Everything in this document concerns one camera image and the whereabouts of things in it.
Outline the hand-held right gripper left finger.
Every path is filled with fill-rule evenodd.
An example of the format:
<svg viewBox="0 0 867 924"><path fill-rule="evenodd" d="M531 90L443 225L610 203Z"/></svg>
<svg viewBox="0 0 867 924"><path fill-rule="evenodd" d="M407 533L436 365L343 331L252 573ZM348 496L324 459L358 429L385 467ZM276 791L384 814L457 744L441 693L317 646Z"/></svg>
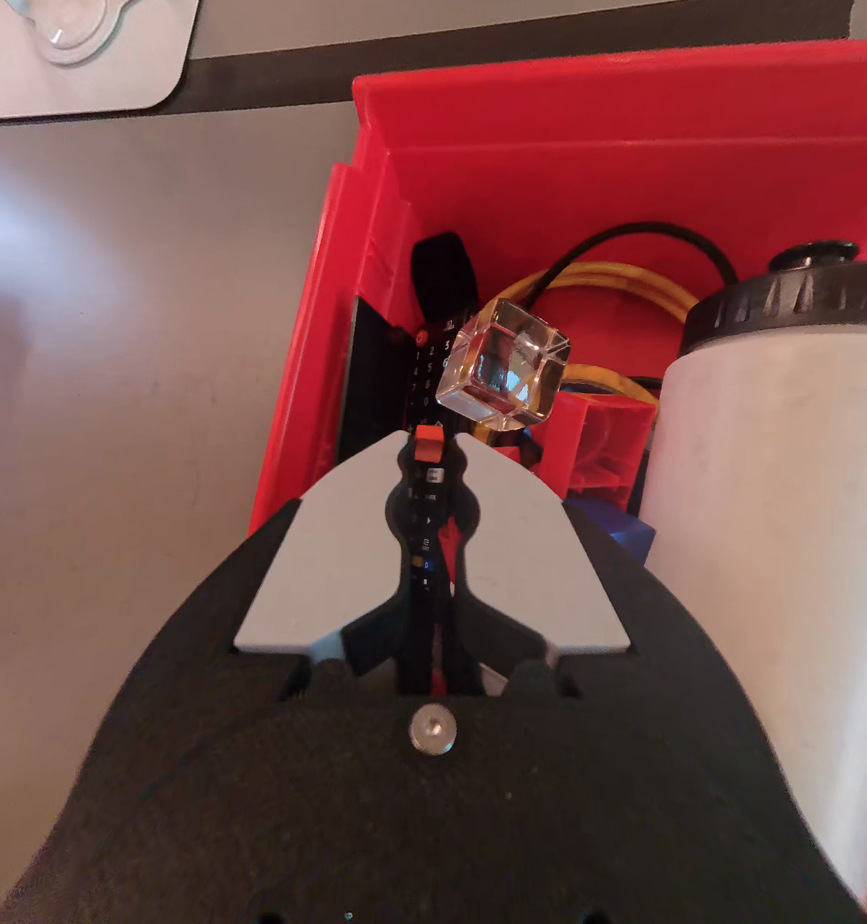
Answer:
<svg viewBox="0 0 867 924"><path fill-rule="evenodd" d="M238 651L343 660L345 629L393 599L401 545L385 508L407 442L395 431L305 492L234 638Z"/></svg>

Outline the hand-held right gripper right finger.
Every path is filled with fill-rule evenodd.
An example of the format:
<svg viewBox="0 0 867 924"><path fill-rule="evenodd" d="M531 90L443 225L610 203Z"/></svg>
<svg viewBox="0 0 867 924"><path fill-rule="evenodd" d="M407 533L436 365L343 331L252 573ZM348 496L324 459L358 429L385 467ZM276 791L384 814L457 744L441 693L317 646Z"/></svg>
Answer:
<svg viewBox="0 0 867 924"><path fill-rule="evenodd" d="M520 464L459 434L455 626L474 662L625 653L628 634L563 502Z"/></svg>

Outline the red plastic bin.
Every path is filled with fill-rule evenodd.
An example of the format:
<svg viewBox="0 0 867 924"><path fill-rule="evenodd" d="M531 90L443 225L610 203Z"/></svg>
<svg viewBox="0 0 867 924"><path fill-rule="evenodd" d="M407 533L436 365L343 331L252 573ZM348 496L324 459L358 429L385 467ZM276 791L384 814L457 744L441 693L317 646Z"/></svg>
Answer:
<svg viewBox="0 0 867 924"><path fill-rule="evenodd" d="M487 298L609 226L710 238L746 279L794 245L867 260L867 40L636 52L358 78L251 530L331 468L356 296L411 329L416 241L455 231ZM681 330L616 295L551 294L573 359L664 376Z"/></svg>

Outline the blue toy brick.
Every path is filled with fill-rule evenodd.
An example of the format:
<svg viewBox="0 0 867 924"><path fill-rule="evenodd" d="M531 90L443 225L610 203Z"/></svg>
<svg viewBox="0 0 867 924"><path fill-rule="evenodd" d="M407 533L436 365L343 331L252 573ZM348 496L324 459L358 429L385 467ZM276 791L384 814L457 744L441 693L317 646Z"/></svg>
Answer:
<svg viewBox="0 0 867 924"><path fill-rule="evenodd" d="M652 526L612 502L599 498L568 498L563 506L567 513L578 513L599 526L633 560L640 565L647 565L656 537L656 530Z"/></svg>

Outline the red toy brick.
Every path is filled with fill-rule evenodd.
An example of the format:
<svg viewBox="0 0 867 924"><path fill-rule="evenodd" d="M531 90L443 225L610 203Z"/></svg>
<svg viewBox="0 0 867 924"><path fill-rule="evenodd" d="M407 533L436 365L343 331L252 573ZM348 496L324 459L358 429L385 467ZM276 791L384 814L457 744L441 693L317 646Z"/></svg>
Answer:
<svg viewBox="0 0 867 924"><path fill-rule="evenodd" d="M542 450L534 472L560 499L587 497L625 511L657 415L655 405L563 392L531 428Z"/></svg>

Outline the clear acrylic cube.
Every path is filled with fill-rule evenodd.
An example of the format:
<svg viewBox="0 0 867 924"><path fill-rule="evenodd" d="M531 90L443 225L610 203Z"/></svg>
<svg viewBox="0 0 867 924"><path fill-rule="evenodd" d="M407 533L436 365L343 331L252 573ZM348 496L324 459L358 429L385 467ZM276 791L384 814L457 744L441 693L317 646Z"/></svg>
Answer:
<svg viewBox="0 0 867 924"><path fill-rule="evenodd" d="M435 398L497 433L547 422L571 353L568 336L506 297L459 331Z"/></svg>

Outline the white bottle black cap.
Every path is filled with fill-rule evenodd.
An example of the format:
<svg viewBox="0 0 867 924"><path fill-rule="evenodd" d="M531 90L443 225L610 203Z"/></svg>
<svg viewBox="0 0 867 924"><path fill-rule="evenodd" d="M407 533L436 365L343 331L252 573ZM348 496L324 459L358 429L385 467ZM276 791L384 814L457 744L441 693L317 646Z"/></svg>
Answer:
<svg viewBox="0 0 867 924"><path fill-rule="evenodd" d="M788 248L689 313L640 517L867 909L867 260Z"/></svg>

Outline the black remote control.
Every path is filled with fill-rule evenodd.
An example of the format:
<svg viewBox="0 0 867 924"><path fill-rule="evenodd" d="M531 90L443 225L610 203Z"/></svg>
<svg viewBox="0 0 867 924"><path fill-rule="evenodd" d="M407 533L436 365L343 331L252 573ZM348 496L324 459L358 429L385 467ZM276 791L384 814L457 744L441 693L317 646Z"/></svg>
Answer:
<svg viewBox="0 0 867 924"><path fill-rule="evenodd" d="M481 669L458 640L451 578L441 532L451 516L455 479L451 441L466 428L460 417L440 406L435 393L454 340L474 308L480 306L476 277L464 244L455 232L416 243L410 260L411 282L422 323L415 336L415 357L409 368L405 423L411 434L407 463L407 507L402 519L409 551L409 618L405 645L399 653L397 684L410 695L434 690L435 654L446 693L483 692ZM439 466L413 458L418 424L440 424L445 451Z"/></svg>

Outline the white square mat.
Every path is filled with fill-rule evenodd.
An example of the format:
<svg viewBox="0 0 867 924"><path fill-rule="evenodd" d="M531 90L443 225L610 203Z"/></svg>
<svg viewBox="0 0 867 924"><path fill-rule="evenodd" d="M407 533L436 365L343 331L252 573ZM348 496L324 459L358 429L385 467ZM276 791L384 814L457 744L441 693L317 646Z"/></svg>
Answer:
<svg viewBox="0 0 867 924"><path fill-rule="evenodd" d="M129 1L105 48L84 63L51 64L28 23L0 1L0 122L152 108L178 85L198 1Z"/></svg>

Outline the clear plastic dome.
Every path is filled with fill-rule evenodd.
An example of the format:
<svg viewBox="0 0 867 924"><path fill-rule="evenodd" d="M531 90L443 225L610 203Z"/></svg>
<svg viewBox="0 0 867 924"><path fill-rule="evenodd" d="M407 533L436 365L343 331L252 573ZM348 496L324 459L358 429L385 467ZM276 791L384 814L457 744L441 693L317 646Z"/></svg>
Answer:
<svg viewBox="0 0 867 924"><path fill-rule="evenodd" d="M35 48L51 64L81 64L115 34L129 1L7 1L28 23Z"/></svg>

